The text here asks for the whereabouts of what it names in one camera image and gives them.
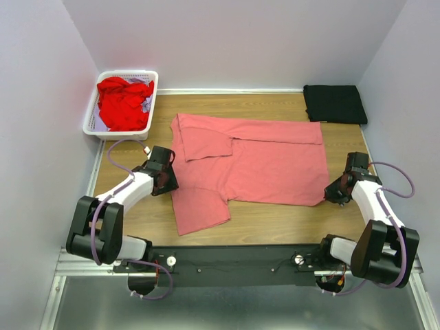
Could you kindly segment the pink t shirt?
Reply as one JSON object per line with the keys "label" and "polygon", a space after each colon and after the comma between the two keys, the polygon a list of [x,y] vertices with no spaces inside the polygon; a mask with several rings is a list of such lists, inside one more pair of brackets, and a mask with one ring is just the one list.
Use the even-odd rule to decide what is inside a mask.
{"label": "pink t shirt", "polygon": [[180,236],[230,220],[228,203],[316,206],[329,171],[321,125],[179,113],[172,192]]}

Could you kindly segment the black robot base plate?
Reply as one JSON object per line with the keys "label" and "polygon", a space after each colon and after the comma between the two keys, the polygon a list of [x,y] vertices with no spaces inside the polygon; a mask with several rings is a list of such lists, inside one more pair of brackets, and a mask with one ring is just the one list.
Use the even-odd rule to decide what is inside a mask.
{"label": "black robot base plate", "polygon": [[148,263],[122,260],[116,273],[129,275],[131,291],[155,288],[309,286],[341,294],[360,283],[349,266],[318,244],[155,246]]}

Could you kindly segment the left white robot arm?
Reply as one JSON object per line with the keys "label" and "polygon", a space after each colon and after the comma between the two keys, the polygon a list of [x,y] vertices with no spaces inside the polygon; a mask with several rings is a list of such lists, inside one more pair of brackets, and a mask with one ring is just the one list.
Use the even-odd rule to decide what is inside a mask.
{"label": "left white robot arm", "polygon": [[147,160],[129,171],[128,177],[97,197],[78,200],[66,241],[69,254],[110,265],[128,261],[137,271],[146,271],[153,261],[153,244],[123,235],[124,215],[148,196],[179,188],[173,162],[175,152],[164,147],[147,149]]}

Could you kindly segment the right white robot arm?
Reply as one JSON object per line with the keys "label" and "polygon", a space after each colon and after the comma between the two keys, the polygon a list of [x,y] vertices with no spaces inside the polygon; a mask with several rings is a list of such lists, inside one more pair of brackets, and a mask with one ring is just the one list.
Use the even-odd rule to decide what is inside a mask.
{"label": "right white robot arm", "polygon": [[415,186],[410,185],[407,195],[386,188],[369,171],[370,165],[366,153],[349,153],[342,175],[325,188],[326,201],[340,206],[350,201],[357,204],[365,229],[358,241],[327,235],[316,252],[316,260],[326,270],[342,262],[357,278],[383,288],[402,288],[408,282],[420,238],[416,230],[398,219],[385,194],[411,198]]}

